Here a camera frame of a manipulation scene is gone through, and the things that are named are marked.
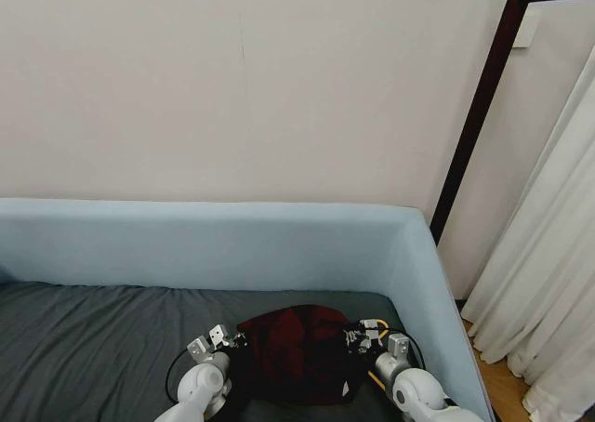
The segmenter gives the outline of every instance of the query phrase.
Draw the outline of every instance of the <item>bed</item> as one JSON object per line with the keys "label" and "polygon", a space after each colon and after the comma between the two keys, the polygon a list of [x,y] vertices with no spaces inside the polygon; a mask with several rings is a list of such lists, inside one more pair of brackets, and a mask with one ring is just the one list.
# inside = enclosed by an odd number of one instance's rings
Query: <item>bed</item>
{"label": "bed", "polygon": [[[446,392],[493,420],[414,209],[5,199],[0,283],[2,420],[154,420],[190,340],[296,304],[402,324]],[[254,401],[239,420],[369,418],[398,420],[373,383],[348,405]]]}

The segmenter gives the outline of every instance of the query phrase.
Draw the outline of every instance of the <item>beige wall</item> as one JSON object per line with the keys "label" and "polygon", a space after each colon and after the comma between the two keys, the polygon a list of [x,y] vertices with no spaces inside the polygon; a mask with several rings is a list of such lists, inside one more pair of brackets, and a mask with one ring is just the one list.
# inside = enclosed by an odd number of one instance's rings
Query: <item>beige wall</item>
{"label": "beige wall", "polygon": [[[441,245],[458,295],[593,43],[588,2],[549,9],[507,68]],[[0,0],[0,196],[430,218],[503,3]]]}
{"label": "beige wall", "polygon": [[537,8],[535,40],[512,52],[439,246],[458,297],[481,274],[595,45],[595,0]]}

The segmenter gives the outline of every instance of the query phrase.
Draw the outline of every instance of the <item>dark red cloth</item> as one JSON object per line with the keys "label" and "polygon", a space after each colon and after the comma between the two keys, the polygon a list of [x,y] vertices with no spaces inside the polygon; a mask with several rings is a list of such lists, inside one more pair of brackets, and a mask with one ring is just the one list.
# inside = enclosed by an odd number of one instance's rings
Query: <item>dark red cloth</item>
{"label": "dark red cloth", "polygon": [[347,351],[348,322],[338,310],[305,305],[238,324],[249,345],[251,364],[243,376],[253,397],[298,404],[350,401],[364,368]]}

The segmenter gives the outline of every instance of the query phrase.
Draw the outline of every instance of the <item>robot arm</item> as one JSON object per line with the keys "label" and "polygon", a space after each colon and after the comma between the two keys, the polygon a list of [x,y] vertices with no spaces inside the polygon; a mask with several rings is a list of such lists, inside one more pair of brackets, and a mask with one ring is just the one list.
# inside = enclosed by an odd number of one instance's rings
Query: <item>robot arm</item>
{"label": "robot arm", "polygon": [[221,393],[225,380],[213,363],[201,363],[179,382],[178,403],[157,417],[155,422],[204,422],[213,398]]}
{"label": "robot arm", "polygon": [[411,420],[422,422],[481,422],[474,413],[449,406],[438,380],[423,369],[410,368],[395,378],[390,398]]}
{"label": "robot arm", "polygon": [[[346,338],[348,349],[373,362],[375,377],[383,384],[389,400],[403,412],[404,420],[482,422],[471,411],[449,405],[442,386],[432,374],[411,367],[407,360],[407,336],[390,335],[388,349],[384,349],[376,321],[364,320],[355,330],[346,331]],[[215,326],[209,337],[196,338],[188,345],[188,351],[198,364],[181,379],[178,403],[155,422],[204,422],[216,414],[231,390],[230,357],[223,350],[244,346],[244,336],[229,336],[222,324]]]}

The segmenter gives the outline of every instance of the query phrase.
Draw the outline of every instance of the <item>white curtain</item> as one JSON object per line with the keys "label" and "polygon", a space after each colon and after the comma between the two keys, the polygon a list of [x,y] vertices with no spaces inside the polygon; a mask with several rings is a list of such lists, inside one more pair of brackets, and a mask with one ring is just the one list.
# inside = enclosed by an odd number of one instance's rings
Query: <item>white curtain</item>
{"label": "white curtain", "polygon": [[532,385],[535,422],[595,403],[594,80],[595,49],[462,311],[482,359]]}

